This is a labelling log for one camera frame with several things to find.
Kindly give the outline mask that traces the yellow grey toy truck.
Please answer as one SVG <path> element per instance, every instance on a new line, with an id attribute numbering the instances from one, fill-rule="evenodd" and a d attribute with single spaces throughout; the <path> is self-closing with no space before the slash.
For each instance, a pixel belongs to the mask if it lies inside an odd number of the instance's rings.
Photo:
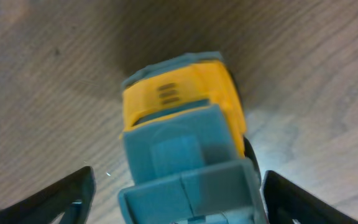
<path id="1" fill-rule="evenodd" d="M 219 52 L 148 65 L 122 83 L 122 146 L 134 185 L 126 223 L 267 223 L 236 86 Z"/>

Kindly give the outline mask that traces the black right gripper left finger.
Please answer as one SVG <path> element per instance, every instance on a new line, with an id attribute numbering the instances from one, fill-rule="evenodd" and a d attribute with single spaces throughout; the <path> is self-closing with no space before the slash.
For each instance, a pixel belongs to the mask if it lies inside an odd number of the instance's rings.
<path id="1" fill-rule="evenodd" d="M 0 210 L 0 223 L 60 223 L 87 221 L 96 191 L 93 168 L 82 167 L 43 190 Z"/>

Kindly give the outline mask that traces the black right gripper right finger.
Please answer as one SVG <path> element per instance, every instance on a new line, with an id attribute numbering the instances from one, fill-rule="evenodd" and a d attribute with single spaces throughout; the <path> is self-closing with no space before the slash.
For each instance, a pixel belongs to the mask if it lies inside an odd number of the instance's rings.
<path id="1" fill-rule="evenodd" d="M 272 170 L 265 173 L 263 195 L 270 223 L 358 224 L 358 220 L 336 210 Z"/>

